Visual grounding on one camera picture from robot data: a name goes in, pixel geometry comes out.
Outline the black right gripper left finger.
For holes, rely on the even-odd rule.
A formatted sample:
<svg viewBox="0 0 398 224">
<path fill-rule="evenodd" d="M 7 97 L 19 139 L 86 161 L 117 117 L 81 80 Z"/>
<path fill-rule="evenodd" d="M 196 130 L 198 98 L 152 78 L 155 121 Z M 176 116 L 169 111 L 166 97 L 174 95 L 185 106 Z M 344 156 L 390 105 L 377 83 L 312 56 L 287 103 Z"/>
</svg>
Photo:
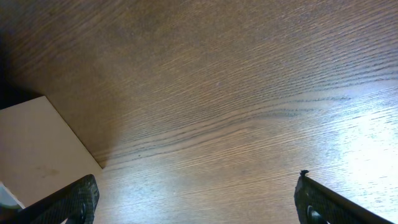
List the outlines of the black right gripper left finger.
<svg viewBox="0 0 398 224">
<path fill-rule="evenodd" d="M 93 224 L 100 193 L 88 174 L 17 212 L 1 224 Z"/>
</svg>

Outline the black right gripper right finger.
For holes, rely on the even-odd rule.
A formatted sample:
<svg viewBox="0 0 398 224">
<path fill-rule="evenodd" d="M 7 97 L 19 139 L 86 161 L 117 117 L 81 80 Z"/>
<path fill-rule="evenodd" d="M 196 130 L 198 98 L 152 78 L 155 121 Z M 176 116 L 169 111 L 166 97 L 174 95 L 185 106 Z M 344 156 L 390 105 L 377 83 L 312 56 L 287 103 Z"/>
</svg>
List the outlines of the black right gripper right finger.
<svg viewBox="0 0 398 224">
<path fill-rule="evenodd" d="M 301 170 L 294 192 L 300 224 L 392 224 L 324 185 Z"/>
</svg>

